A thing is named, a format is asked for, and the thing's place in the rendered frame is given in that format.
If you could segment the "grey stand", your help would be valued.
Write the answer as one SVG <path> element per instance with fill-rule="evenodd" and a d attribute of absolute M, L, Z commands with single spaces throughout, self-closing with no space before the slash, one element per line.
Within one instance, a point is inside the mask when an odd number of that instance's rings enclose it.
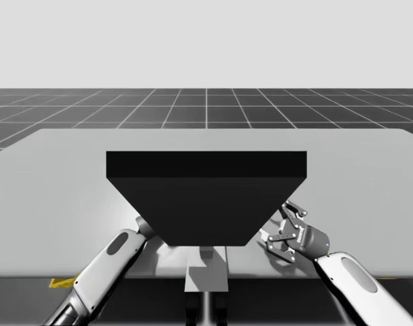
<path fill-rule="evenodd" d="M 187 257 L 185 292 L 228 292 L 225 247 L 195 247 Z"/>

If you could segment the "black screen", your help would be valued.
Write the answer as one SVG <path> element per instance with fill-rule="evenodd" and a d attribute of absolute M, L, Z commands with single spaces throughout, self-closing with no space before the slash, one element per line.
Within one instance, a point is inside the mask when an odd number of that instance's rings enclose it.
<path fill-rule="evenodd" d="M 168 245 L 245 246 L 307 177 L 305 151 L 108 151 L 106 177 Z"/>

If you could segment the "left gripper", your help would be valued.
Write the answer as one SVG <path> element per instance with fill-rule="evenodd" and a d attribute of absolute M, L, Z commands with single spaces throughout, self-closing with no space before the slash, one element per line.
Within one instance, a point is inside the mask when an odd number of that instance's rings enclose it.
<path fill-rule="evenodd" d="M 154 238 L 156 236 L 155 231 L 153 228 L 142 218 L 142 216 L 138 216 L 136 219 L 138 225 L 138 233 L 143 235 L 145 238 Z"/>

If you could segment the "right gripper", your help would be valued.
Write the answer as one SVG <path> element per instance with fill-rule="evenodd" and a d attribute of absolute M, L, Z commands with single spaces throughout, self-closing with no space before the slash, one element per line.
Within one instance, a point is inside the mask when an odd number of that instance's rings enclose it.
<path fill-rule="evenodd" d="M 324 232 L 304 222 L 307 211 L 287 200 L 279 208 L 284 220 L 278 234 L 269 234 L 260 229 L 260 238 L 265 251 L 288 264 L 295 263 L 295 252 L 309 260 L 318 259 L 329 253 L 329 237 Z"/>

